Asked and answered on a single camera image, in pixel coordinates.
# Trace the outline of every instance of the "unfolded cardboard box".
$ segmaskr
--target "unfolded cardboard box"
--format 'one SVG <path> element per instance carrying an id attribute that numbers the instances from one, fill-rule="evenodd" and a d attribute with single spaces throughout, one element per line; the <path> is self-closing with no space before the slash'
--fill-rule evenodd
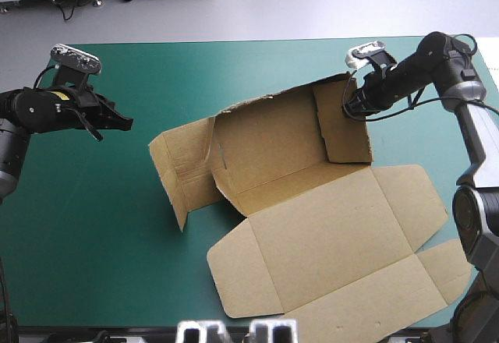
<path id="1" fill-rule="evenodd" d="M 457 241 L 416 254 L 447 213 L 422 168 L 370 167 L 365 124 L 341 110 L 348 77 L 234 105 L 150 144 L 180 228 L 223 196 L 248 217 L 207 256 L 225 312 L 284 313 L 303 342 L 379 341 L 447 306 L 470 275 Z"/>

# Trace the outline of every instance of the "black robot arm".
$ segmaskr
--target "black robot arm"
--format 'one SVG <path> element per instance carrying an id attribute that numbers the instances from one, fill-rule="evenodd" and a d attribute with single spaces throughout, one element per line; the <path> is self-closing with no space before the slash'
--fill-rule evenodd
<path id="1" fill-rule="evenodd" d="M 483 103 L 485 87 L 472 64 L 476 52 L 466 43 L 434 32 L 420 42 L 416 52 L 398 64 L 381 42 L 353 48 L 347 63 L 374 71 L 344 103 L 353 119 L 389 109 L 408 98 L 414 108 L 428 84 L 457 119 L 471 166 L 459 177 L 453 215 L 468 261 L 479 271 L 449 325 L 432 329 L 424 340 L 434 343 L 490 343 L 499 338 L 499 129 Z M 419 91 L 415 100 L 411 94 Z"/>
<path id="2" fill-rule="evenodd" d="M 38 87 L 40 75 L 33 88 L 0 94 L 0 203 L 17 187 L 31 134 L 85 129 L 102 140 L 99 129 L 132 127 L 133 120 L 87 82 L 101 72 L 97 57 L 63 44 L 52 48 L 51 57 L 56 62 L 51 86 Z"/>

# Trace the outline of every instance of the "floor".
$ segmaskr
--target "floor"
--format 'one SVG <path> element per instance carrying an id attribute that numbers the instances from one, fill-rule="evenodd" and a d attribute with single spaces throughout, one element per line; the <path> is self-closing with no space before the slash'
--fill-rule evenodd
<path id="1" fill-rule="evenodd" d="M 31 83 L 56 43 L 424 35 L 499 37 L 499 0 L 103 0 L 63 22 L 46 0 L 0 15 L 0 91 Z"/>

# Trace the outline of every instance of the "green mat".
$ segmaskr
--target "green mat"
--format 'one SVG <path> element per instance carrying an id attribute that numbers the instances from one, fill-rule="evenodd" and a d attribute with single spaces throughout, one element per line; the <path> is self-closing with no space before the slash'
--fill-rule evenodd
<path id="1" fill-rule="evenodd" d="M 420 39 L 382 40 L 402 59 Z M 367 41 L 77 45 L 103 63 L 96 91 L 135 123 L 129 133 L 104 132 L 102 143 L 75 130 L 33 136 L 19 188 L 0 207 L 0 254 L 19 323 L 245 324 L 225 316 L 206 262 L 242 216 L 217 203 L 191 213 L 180 233 L 147 144 L 237 101 L 344 72 L 346 51 Z M 499 105 L 481 56 L 474 62 L 488 103 Z M 435 95 L 428 88 L 424 97 Z M 469 165 L 453 115 L 436 103 L 368 127 L 375 165 L 421 164 L 449 206 Z M 449 221 L 426 248 L 455 237 Z M 453 309 L 419 325 L 446 323 Z"/>

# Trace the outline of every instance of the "cable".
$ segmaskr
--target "cable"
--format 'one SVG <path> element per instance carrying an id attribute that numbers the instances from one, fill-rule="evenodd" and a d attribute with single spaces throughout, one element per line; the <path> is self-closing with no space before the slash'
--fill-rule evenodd
<path id="1" fill-rule="evenodd" d="M 452 332 L 452 341 L 454 343 L 460 343 L 459 339 L 459 320 L 461 319 L 461 315 L 466 308 L 472 305 L 474 302 L 480 300 L 482 297 L 488 295 L 487 291 L 478 291 L 472 294 L 468 294 L 465 296 L 461 302 L 459 302 L 458 306 L 456 306 L 454 315 L 451 320 L 451 332 Z"/>
<path id="2" fill-rule="evenodd" d="M 71 10 L 69 12 L 69 15 L 67 16 L 63 7 L 62 7 L 62 4 L 64 4 L 67 0 L 62 0 L 62 2 L 56 2 L 55 0 L 50 0 L 52 2 L 52 4 L 54 4 L 58 9 L 59 11 L 61 12 L 62 14 L 62 18 L 64 19 L 65 22 L 69 21 L 70 19 L 72 19 L 73 17 L 73 14 L 75 12 L 75 8 L 78 6 L 83 6 L 80 4 L 80 0 L 75 0 L 75 2 L 73 3 L 72 7 L 71 7 Z"/>
<path id="3" fill-rule="evenodd" d="M 482 101 L 478 101 L 478 100 L 464 100 L 463 98 L 461 97 L 434 97 L 432 99 L 428 99 L 428 100 L 424 100 L 424 101 L 420 101 L 420 102 L 416 102 L 416 103 L 413 103 L 411 105 L 409 105 L 407 108 L 404 108 L 400 111 L 396 111 L 394 113 L 391 113 L 389 115 L 383 115 L 381 117 L 376 117 L 376 118 L 360 118 L 360 117 L 355 117 L 354 115 L 352 115 L 352 113 L 349 112 L 349 110 L 347 109 L 346 107 L 346 102 L 345 102 L 345 95 L 346 95 L 346 91 L 348 90 L 349 88 L 349 85 L 350 85 L 350 82 L 352 81 L 352 78 L 353 76 L 355 75 L 357 71 L 354 70 L 353 73 L 350 75 L 349 77 L 349 80 L 345 86 L 345 89 L 343 90 L 343 95 L 342 95 L 342 108 L 343 108 L 343 112 L 350 118 L 350 119 L 353 119 L 354 121 L 357 121 L 357 122 L 377 122 L 377 121 L 382 121 L 384 119 L 387 119 L 387 118 L 391 118 L 391 117 L 395 117 L 396 115 L 401 115 L 402 113 L 406 113 L 407 111 L 411 111 L 413 110 L 414 108 L 417 108 L 421 105 L 425 105 L 425 104 L 429 104 L 429 103 L 433 103 L 435 101 L 445 101 L 445 100 L 458 100 L 458 101 L 461 101 L 461 104 L 471 104 L 471 105 L 475 105 L 477 107 L 481 107 L 481 108 L 485 108 L 485 109 L 488 109 L 489 111 L 492 111 L 493 113 L 495 113 L 496 115 L 499 116 L 499 110 L 497 110 L 496 108 L 494 107 L 491 107 L 485 103 L 483 103 Z"/>
<path id="4" fill-rule="evenodd" d="M 7 285 L 5 282 L 2 258 L 0 258 L 0 288 L 2 289 L 2 300 L 5 308 L 4 313 L 5 313 L 5 326 L 7 328 L 7 343 L 12 343 L 12 331 L 10 330 L 11 327 L 10 327 L 9 294 L 7 292 Z"/>
<path id="5" fill-rule="evenodd" d="M 34 85 L 33 85 L 33 89 L 36 89 L 38 88 L 38 84 L 40 83 L 41 81 L 41 78 L 45 75 L 45 73 L 51 69 L 54 69 L 55 68 L 55 65 L 50 65 L 50 66 L 47 66 L 45 69 L 43 69 L 40 74 L 38 74 L 37 78 L 35 79 L 34 81 Z"/>

